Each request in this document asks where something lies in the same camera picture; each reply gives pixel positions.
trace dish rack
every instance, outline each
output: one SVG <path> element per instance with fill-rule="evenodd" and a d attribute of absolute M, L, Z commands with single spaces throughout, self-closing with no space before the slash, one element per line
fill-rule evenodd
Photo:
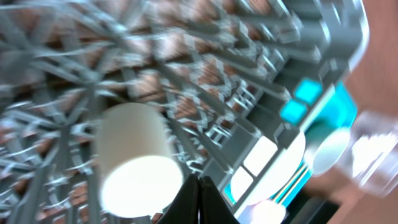
<path fill-rule="evenodd" d="M 261 136 L 278 145 L 228 204 L 239 216 L 280 152 L 358 64 L 369 37 L 357 0 L 121 2 L 0 5 L 6 223 L 124 222 L 98 203 L 90 142 L 103 110 L 132 101 L 164 114 L 183 173 L 209 175 L 223 195 Z"/>

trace blue square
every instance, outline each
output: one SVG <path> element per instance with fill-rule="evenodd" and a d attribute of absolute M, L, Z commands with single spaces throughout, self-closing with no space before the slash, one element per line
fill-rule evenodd
<path fill-rule="evenodd" d="M 294 95 L 297 99 L 312 105 L 316 102 L 321 93 L 321 84 L 313 80 L 304 79 L 296 89 Z"/>
<path fill-rule="evenodd" d="M 298 101 L 290 100 L 281 109 L 280 117 L 292 124 L 298 124 L 307 112 L 307 107 Z"/>

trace white round object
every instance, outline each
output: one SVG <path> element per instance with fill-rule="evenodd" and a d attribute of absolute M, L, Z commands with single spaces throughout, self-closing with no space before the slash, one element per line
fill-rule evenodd
<path fill-rule="evenodd" d="M 104 179 L 100 189 L 103 208 L 124 218 L 152 215 L 177 195 L 182 174 L 176 162 L 160 156 L 133 159 Z"/>
<path fill-rule="evenodd" d="M 349 128 L 332 131 L 329 129 L 326 126 L 317 126 L 307 134 L 311 141 L 308 142 L 304 160 L 313 171 L 314 176 L 324 174 L 336 164 L 347 148 L 351 137 Z"/>
<path fill-rule="evenodd" d="M 276 161 L 271 165 L 268 172 L 251 192 L 247 203 L 254 205 L 260 201 L 267 200 L 276 194 L 292 178 L 302 161 L 305 150 L 305 136 L 301 131 L 294 139 L 288 149 L 284 149 Z M 231 180 L 231 192 L 235 200 L 238 200 L 250 186 L 248 178 L 242 173 L 233 175 Z"/>
<path fill-rule="evenodd" d="M 286 216 L 286 208 L 271 200 L 258 203 L 252 211 L 251 224 L 281 224 Z"/>
<path fill-rule="evenodd" d="M 172 202 L 183 175 L 156 109 L 139 103 L 110 108 L 95 137 L 103 208 L 134 218 L 153 215 Z"/>

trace clear plastic container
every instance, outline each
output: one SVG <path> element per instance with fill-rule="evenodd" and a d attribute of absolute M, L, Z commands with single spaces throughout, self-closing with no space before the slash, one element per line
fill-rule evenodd
<path fill-rule="evenodd" d="M 398 118 L 361 113 L 336 166 L 365 192 L 385 197 L 398 184 Z"/>

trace black object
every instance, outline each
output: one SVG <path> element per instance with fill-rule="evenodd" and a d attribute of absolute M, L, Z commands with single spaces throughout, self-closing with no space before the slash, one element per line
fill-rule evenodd
<path fill-rule="evenodd" d="M 339 205 L 300 192 L 287 207 L 289 215 L 282 224 L 327 224 Z"/>
<path fill-rule="evenodd" d="M 157 224 L 239 224 L 210 177 L 189 175 Z"/>

